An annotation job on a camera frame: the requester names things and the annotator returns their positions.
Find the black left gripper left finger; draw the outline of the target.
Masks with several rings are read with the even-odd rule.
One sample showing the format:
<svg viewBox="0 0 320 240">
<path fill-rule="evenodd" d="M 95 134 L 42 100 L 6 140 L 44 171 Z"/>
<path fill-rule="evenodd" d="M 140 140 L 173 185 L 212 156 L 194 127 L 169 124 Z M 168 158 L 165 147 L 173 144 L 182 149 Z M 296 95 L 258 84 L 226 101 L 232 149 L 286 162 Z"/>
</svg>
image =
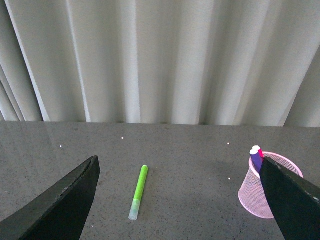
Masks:
<svg viewBox="0 0 320 240">
<path fill-rule="evenodd" d="M 100 177 L 97 156 L 76 167 L 0 223 L 2 240 L 78 240 Z"/>
</svg>

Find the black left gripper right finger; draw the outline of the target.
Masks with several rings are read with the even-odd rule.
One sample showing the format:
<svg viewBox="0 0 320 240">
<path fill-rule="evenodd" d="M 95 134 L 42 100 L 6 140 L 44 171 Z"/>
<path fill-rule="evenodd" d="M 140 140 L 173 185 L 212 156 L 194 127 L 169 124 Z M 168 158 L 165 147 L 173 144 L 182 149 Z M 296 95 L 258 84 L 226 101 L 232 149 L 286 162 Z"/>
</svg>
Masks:
<svg viewBox="0 0 320 240">
<path fill-rule="evenodd" d="M 320 238 L 320 188 L 265 157 L 259 172 L 264 194 L 286 240 Z"/>
</svg>

